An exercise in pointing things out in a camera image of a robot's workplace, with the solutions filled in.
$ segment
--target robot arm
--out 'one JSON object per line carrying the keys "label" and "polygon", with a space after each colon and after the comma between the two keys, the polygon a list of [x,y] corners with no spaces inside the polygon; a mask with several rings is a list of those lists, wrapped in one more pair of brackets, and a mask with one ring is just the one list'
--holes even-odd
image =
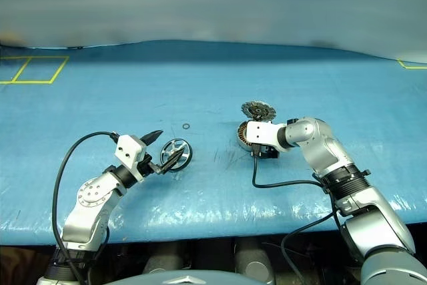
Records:
{"label": "robot arm", "polygon": [[352,216],[341,232],[355,259],[364,262],[362,284],[395,282],[396,274],[408,279],[393,284],[427,282],[427,270],[413,257],[415,245],[409,230],[368,183],[365,176],[370,172],[355,166],[327,123],[312,117],[279,125],[249,121],[246,137],[252,144],[273,146],[281,152],[301,148],[314,177],[332,194],[341,215]]}
{"label": "robot arm", "polygon": [[[164,174],[183,154],[179,149],[162,165],[151,162],[147,146],[162,131],[153,131],[141,139],[121,135],[117,140],[115,156],[121,162],[117,168],[108,167],[99,177],[85,182],[77,192],[74,209],[65,221],[61,239],[77,270],[83,274],[101,247],[111,212],[126,195],[127,189],[152,173]],[[38,285],[78,284],[63,252],[57,248],[51,263]]]}

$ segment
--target metal cylinder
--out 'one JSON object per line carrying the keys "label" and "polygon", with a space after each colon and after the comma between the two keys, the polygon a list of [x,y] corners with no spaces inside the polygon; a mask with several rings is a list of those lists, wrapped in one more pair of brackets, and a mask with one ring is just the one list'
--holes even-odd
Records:
{"label": "metal cylinder", "polygon": [[183,268],[183,244],[181,242],[161,243],[149,258],[142,274],[180,270]]}
{"label": "metal cylinder", "polygon": [[427,269],[415,257],[396,248],[372,253],[362,266],[361,285],[427,284]]}
{"label": "metal cylinder", "polygon": [[270,259],[256,238],[238,238],[234,260],[237,273],[266,284],[276,283]]}

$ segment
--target cable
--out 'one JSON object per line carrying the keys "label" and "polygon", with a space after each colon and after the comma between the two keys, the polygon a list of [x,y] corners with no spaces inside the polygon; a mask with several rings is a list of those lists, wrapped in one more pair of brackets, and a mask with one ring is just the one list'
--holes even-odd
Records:
{"label": "cable", "polygon": [[[297,184],[311,184],[311,185],[315,185],[318,187],[321,187],[322,189],[324,189],[324,186],[319,183],[319,182],[315,182],[312,180],[291,180],[289,182],[282,182],[282,183],[275,183],[275,184],[265,184],[265,185],[259,185],[256,183],[256,173],[257,173],[257,168],[258,168],[258,157],[254,157],[254,173],[252,175],[252,185],[256,188],[276,188],[276,187],[282,187],[282,186],[290,186],[290,185],[297,185]],[[290,257],[288,256],[288,254],[286,253],[286,250],[288,250],[287,248],[285,248],[285,242],[286,240],[288,240],[291,236],[302,232],[303,230],[306,230],[312,226],[315,226],[317,224],[320,224],[326,220],[328,220],[329,218],[331,218],[332,216],[334,217],[335,220],[335,224],[338,227],[338,230],[341,230],[341,224],[340,221],[338,219],[338,216],[336,214],[337,212],[337,208],[335,205],[335,199],[333,197],[333,195],[328,192],[329,197],[331,199],[331,207],[332,207],[332,213],[328,214],[327,216],[316,220],[315,222],[312,222],[308,225],[305,225],[301,228],[298,228],[297,230],[294,230],[293,232],[291,232],[290,234],[286,235],[283,239],[282,242],[280,244],[280,249],[282,250],[282,254],[286,260],[286,262],[289,264],[289,266],[291,267],[291,269],[295,272],[295,274],[298,276],[298,278],[300,279],[301,283],[303,285],[306,285],[306,282],[304,280],[304,277],[302,276],[301,272],[298,270],[298,267],[296,267],[296,265],[292,262],[292,260],[290,259]]]}
{"label": "cable", "polygon": [[57,205],[58,205],[58,193],[59,193],[59,184],[61,183],[62,174],[65,169],[65,165],[67,165],[67,162],[71,156],[71,154],[74,152],[74,150],[77,148],[78,145],[80,145],[83,141],[87,140],[90,137],[97,136],[97,135],[108,135],[111,139],[117,139],[116,133],[110,133],[108,131],[97,131],[95,133],[90,133],[86,136],[83,136],[79,140],[77,140],[71,148],[68,150],[68,152],[65,154],[64,159],[59,167],[58,174],[55,181],[55,187],[53,189],[53,199],[52,199],[52,229],[53,229],[53,235],[55,236],[56,242],[58,243],[59,248],[61,249],[63,255],[65,256],[69,267],[73,271],[74,276],[77,278],[80,285],[85,285],[86,282],[83,278],[83,276],[80,274],[79,270],[75,267],[69,252],[67,251],[67,248],[65,248],[64,243],[62,242],[61,236],[59,235],[58,225],[57,225]]}
{"label": "cable", "polygon": [[293,232],[291,232],[288,235],[286,235],[285,237],[283,237],[282,242],[280,243],[280,249],[282,250],[283,257],[285,258],[285,260],[289,264],[289,266],[291,266],[291,269],[295,272],[295,274],[298,276],[298,278],[300,279],[300,281],[301,281],[301,283],[303,285],[306,285],[307,283],[304,280],[304,277],[302,276],[302,274],[301,274],[300,270],[298,269],[298,267],[296,267],[296,265],[292,262],[292,260],[288,256],[288,253],[286,253],[285,243],[293,235],[295,235],[295,234],[297,234],[299,232],[302,232],[303,230],[307,230],[308,228],[313,227],[313,226],[315,226],[317,224],[320,224],[320,223],[322,223],[322,222],[330,219],[333,215],[334,215],[334,213],[332,212],[332,213],[326,215],[325,217],[320,218],[319,220],[316,220],[315,222],[312,222],[310,224],[302,226],[301,228],[298,228],[297,230],[294,230]]}
{"label": "cable", "polygon": [[329,193],[329,197],[331,198],[331,207],[332,207],[332,213],[334,213],[334,221],[336,224],[336,227],[338,228],[338,230],[341,232],[341,223],[340,220],[338,219],[338,216],[336,214],[336,212],[338,211],[336,205],[335,205],[335,198],[333,197],[332,193]]}
{"label": "cable", "polygon": [[106,235],[105,235],[105,240],[104,243],[102,243],[101,247],[98,249],[94,259],[93,259],[93,265],[89,267],[89,269],[87,270],[87,285],[92,285],[92,268],[93,266],[96,264],[96,262],[98,261],[99,257],[101,256],[102,252],[104,251],[105,247],[107,247],[107,243],[109,240],[109,228],[107,226],[107,229],[105,230]]}
{"label": "cable", "polygon": [[[269,242],[262,242],[261,244],[265,244],[265,245],[270,245],[270,246],[274,246],[274,247],[277,247],[277,248],[282,248],[280,245],[277,245],[277,244],[273,244],[273,243],[269,243]],[[291,252],[291,253],[294,253],[294,254],[297,254],[297,255],[300,255],[300,256],[303,256],[303,257],[307,257],[307,258],[309,258],[310,257],[310,255],[307,255],[307,254],[303,254],[303,253],[300,253],[300,252],[297,252],[296,250],[291,250],[290,248],[286,248],[286,250],[288,251],[288,252]]]}
{"label": "cable", "polygon": [[96,253],[96,255],[95,255],[95,258],[94,258],[94,260],[95,260],[95,262],[99,259],[99,257],[101,256],[101,254],[102,254],[102,252],[104,251],[104,249],[105,249],[105,247],[107,247],[107,243],[108,243],[108,240],[109,240],[109,228],[108,228],[108,226],[107,226],[107,229],[106,229],[106,231],[105,231],[107,234],[105,235],[105,240],[104,240],[104,243],[102,243],[102,245],[101,245],[101,247],[98,249],[98,252]]}
{"label": "cable", "polygon": [[256,172],[258,167],[258,158],[254,157],[254,174],[252,175],[252,185],[256,188],[276,188],[282,186],[290,186],[290,185],[298,185],[298,184],[310,184],[323,188],[323,185],[319,182],[315,182],[313,180],[290,180],[288,182],[275,183],[275,184],[265,184],[259,185],[256,183]]}

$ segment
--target gray backdrop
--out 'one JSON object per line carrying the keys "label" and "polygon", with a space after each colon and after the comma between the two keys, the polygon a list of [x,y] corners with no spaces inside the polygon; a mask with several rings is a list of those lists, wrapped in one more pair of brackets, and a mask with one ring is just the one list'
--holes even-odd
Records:
{"label": "gray backdrop", "polygon": [[427,63],[427,0],[0,0],[0,41],[315,45]]}

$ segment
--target metal gear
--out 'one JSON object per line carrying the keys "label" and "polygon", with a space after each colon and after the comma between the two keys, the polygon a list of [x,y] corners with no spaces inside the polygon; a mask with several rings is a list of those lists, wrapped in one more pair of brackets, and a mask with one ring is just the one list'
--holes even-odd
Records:
{"label": "metal gear", "polygon": [[276,116],[274,108],[263,101],[248,101],[242,105],[242,111],[256,121],[271,121]]}

